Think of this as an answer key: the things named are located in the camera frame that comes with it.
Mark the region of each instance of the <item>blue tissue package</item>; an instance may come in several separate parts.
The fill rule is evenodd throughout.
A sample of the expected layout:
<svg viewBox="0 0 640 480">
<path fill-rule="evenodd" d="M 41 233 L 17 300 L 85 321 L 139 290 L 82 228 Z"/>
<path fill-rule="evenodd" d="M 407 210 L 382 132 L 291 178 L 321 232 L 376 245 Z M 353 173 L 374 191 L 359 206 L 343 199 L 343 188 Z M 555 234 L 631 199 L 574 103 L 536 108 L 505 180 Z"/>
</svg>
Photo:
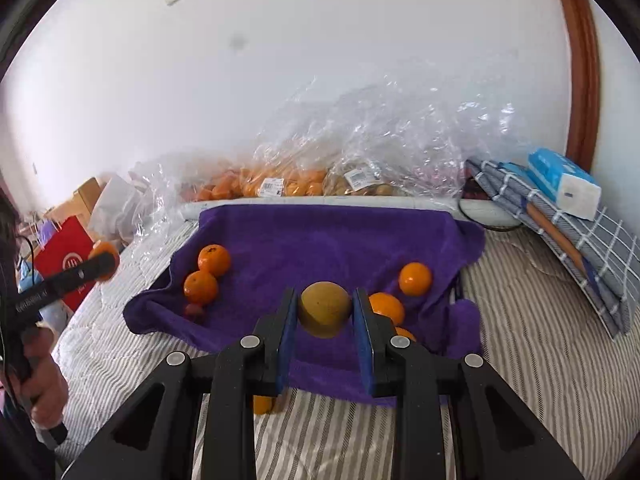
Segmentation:
<svg viewBox="0 0 640 480">
<path fill-rule="evenodd" d="M 532 181 L 527 168 L 525 168 L 524 166 L 513 164 L 512 162 L 502 162 L 498 165 L 498 167 L 516 174 L 528 186 L 538 187 L 538 185 Z"/>
<path fill-rule="evenodd" d="M 593 177 L 565 156 L 547 148 L 529 155 L 529 177 L 558 209 L 593 220 L 602 190 Z"/>
</svg>

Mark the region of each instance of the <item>red shopping bag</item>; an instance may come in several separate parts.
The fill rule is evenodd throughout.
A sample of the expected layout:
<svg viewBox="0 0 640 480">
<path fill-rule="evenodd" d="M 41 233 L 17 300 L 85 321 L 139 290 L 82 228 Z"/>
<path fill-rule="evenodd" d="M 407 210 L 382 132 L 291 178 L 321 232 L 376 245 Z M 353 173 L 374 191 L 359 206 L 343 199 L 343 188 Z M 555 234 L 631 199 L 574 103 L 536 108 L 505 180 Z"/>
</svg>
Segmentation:
<svg viewBox="0 0 640 480">
<path fill-rule="evenodd" d="M 48 278 L 87 260 L 93 246 L 94 243 L 80 225 L 78 218 L 71 216 L 35 257 L 34 265 L 40 274 Z M 67 294 L 63 298 L 66 306 L 75 312 L 94 284 L 95 282 L 86 283 Z"/>
</svg>

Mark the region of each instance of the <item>folded blanket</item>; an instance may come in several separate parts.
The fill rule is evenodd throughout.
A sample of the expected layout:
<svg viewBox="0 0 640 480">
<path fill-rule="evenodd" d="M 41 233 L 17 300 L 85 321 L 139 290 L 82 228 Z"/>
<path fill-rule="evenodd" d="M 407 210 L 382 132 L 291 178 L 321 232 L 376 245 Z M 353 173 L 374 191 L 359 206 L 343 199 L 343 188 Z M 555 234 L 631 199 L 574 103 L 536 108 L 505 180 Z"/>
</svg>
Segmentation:
<svg viewBox="0 0 640 480">
<path fill-rule="evenodd" d="M 197 269 L 208 244 L 224 245 L 232 268 L 203 325 L 181 312 L 185 277 Z M 200 215 L 196 234 L 176 251 L 159 281 L 134 297 L 124 318 L 134 333 L 166 332 L 196 348 L 217 352 L 251 333 L 257 319 L 274 312 L 287 286 L 301 292 L 330 281 L 349 293 L 389 292 L 406 310 L 402 326 L 431 351 L 454 358 L 480 349 L 480 316 L 469 300 L 449 304 L 449 289 L 462 267 L 484 248 L 484 231 L 445 212 L 395 208 L 234 205 Z M 419 298 L 404 296 L 398 273 L 412 261 L 427 264 L 433 285 Z M 360 383 L 351 323 L 332 339 L 296 330 L 289 384 L 317 394 L 372 402 Z"/>
<path fill-rule="evenodd" d="M 491 199 L 539 233 L 569 270 L 613 338 L 631 330 L 640 300 L 638 237 L 610 208 L 600 204 L 594 221 L 559 210 L 532 182 L 504 165 L 470 158 L 467 169 Z M 580 251 L 587 275 L 527 214 L 531 202 Z"/>
</svg>

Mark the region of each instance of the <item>gray plaid blanket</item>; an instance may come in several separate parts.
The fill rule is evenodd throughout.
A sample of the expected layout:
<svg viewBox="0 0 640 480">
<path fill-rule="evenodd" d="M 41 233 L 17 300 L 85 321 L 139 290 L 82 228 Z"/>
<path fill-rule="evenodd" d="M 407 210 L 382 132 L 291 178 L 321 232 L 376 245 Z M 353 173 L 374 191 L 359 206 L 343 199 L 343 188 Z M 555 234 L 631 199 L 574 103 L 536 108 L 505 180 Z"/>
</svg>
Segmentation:
<svg viewBox="0 0 640 480">
<path fill-rule="evenodd" d="M 585 293 L 611 338 L 628 333 L 640 300 L 640 248 L 638 237 L 625 229 L 615 212 L 600 204 L 594 221 L 583 220 L 559 210 L 531 181 L 498 162 L 472 157 L 466 167 L 495 203 L 544 239 Z M 527 202 L 580 251 L 586 276 L 527 214 Z"/>
</svg>

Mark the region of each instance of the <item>bed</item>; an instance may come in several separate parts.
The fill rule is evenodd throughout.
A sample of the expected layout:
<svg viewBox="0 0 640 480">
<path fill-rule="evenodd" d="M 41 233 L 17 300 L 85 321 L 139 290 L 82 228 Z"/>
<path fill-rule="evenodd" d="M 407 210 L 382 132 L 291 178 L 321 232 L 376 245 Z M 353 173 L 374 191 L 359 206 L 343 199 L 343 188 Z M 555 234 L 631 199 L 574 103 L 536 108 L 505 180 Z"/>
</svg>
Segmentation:
<svg viewBox="0 0 640 480">
<path fill-rule="evenodd" d="M 318 200 L 434 207 L 413 198 Z M 78 456 L 169 352 L 204 354 L 163 333 L 134 335 L 122 317 L 127 301 L 151 285 L 172 253 L 197 229 L 197 212 L 184 215 L 184 222 L 172 226 L 170 233 L 149 235 L 129 246 L 116 276 L 91 291 L 60 337 L 54 358 L 70 390 L 65 409 L 69 435 L 57 450 L 63 465 Z M 526 228 L 487 232 L 481 259 L 463 271 L 463 289 L 480 309 L 487 360 L 555 436 L 585 478 L 605 479 L 640 430 L 640 321 L 636 317 L 632 331 L 612 341 L 561 263 Z M 452 479 L 445 409 L 442 419 L 447 477 Z M 204 420 L 201 416 L 194 478 L 202 460 Z M 393 425 L 391 408 L 286 390 L 273 413 L 254 420 L 258 478 L 386 480 Z"/>
</svg>

